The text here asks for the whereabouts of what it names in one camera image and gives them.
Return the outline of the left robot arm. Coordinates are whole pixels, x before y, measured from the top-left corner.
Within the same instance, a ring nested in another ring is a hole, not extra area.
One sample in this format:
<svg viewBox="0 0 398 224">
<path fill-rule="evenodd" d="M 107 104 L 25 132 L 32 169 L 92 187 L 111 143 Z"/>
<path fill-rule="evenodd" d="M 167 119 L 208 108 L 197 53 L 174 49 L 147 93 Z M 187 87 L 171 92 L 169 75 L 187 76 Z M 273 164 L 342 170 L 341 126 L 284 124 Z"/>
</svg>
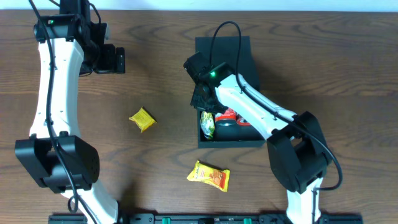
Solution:
<svg viewBox="0 0 398 224">
<path fill-rule="evenodd" d="M 77 118 L 81 75 L 124 73 L 122 47 L 106 44 L 108 26 L 89 12 L 42 16 L 34 27 L 40 53 L 37 110 L 15 153 L 37 185 L 77 202 L 89 223 L 117 223 L 118 202 L 99 179 L 97 150 L 82 140 Z"/>
</svg>

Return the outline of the red Pringles can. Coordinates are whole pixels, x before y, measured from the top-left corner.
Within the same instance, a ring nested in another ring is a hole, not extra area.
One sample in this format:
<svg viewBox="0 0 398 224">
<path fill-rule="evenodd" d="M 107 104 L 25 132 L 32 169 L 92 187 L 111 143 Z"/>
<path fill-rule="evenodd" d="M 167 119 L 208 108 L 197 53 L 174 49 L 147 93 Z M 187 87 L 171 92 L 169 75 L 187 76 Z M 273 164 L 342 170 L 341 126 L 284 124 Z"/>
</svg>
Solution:
<svg viewBox="0 0 398 224">
<path fill-rule="evenodd" d="M 217 113 L 215 115 L 215 125 L 216 126 L 231 126 L 236 124 L 237 113 L 228 108 L 224 113 Z"/>
<path fill-rule="evenodd" d="M 237 115 L 236 123 L 237 123 L 238 125 L 240 125 L 240 126 L 250 126 L 250 125 L 251 125 L 251 124 L 250 124 L 246 119 L 244 119 L 240 114 Z"/>
</svg>

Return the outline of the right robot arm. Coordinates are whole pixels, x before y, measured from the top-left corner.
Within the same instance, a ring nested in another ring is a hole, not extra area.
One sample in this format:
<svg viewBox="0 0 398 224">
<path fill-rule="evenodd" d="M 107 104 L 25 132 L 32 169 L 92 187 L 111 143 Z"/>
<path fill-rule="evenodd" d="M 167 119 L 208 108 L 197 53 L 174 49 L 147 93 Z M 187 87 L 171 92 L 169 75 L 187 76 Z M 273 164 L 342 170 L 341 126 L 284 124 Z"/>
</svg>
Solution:
<svg viewBox="0 0 398 224">
<path fill-rule="evenodd" d="M 227 63 L 185 62 L 183 67 L 195 83 L 194 108 L 212 114 L 231 108 L 266 140 L 271 170 L 287 191 L 288 221 L 320 221 L 321 184 L 336 157 L 316 117 L 309 112 L 297 115 L 273 103 Z"/>
</svg>

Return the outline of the dark green box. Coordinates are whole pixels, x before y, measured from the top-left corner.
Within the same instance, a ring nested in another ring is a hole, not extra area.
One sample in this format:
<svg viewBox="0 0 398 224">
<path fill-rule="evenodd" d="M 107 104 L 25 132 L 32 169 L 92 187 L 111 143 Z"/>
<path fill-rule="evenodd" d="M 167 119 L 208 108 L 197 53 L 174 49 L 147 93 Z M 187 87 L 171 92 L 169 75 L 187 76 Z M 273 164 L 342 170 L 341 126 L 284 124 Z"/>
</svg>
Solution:
<svg viewBox="0 0 398 224">
<path fill-rule="evenodd" d="M 213 46 L 212 63 L 218 65 L 226 62 L 234 67 L 236 63 L 238 37 L 217 37 Z M 242 37 L 238 71 L 244 79 L 257 91 L 260 81 L 255 61 L 251 53 L 250 37 Z M 207 139 L 200 127 L 201 111 L 197 112 L 197 130 L 199 148 L 232 148 L 261 147 L 266 142 L 259 132 L 251 125 L 244 124 L 239 118 L 232 120 L 227 126 L 215 127 L 212 139 Z"/>
</svg>

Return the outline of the green yellow snack bar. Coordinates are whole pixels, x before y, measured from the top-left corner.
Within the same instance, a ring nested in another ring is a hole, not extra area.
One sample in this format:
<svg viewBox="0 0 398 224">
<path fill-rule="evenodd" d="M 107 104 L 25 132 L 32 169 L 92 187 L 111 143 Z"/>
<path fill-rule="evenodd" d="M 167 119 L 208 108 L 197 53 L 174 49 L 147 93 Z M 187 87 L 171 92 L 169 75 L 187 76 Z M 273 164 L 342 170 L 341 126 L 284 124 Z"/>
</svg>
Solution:
<svg viewBox="0 0 398 224">
<path fill-rule="evenodd" d="M 215 131 L 213 114 L 203 111 L 200 116 L 200 127 L 206 139 L 212 140 Z"/>
</svg>

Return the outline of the orange yellow snack bag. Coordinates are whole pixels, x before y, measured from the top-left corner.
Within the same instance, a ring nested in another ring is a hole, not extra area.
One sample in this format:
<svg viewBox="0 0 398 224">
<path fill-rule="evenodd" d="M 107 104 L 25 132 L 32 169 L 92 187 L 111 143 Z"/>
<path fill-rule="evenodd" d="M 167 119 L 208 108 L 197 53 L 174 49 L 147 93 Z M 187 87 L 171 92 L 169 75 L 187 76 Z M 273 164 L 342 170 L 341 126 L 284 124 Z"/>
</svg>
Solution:
<svg viewBox="0 0 398 224">
<path fill-rule="evenodd" d="M 196 161 L 191 173 L 187 176 L 187 180 L 191 182 L 202 182 L 211 185 L 222 192 L 228 191 L 230 178 L 230 170 L 220 170 L 206 165 L 200 161 Z"/>
</svg>

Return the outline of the small yellow snack packet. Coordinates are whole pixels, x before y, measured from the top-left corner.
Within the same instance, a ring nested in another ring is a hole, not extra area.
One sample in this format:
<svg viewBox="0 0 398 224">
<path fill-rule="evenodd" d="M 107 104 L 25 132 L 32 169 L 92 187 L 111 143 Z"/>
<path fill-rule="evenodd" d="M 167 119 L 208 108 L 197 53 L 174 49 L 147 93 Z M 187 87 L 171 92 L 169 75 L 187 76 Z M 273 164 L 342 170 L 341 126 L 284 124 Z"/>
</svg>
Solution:
<svg viewBox="0 0 398 224">
<path fill-rule="evenodd" d="M 133 121 L 137 125 L 141 133 L 143 133 L 149 127 L 157 123 L 157 121 L 150 115 L 150 113 L 144 107 L 141 107 L 136 114 L 129 117 L 129 120 Z"/>
</svg>

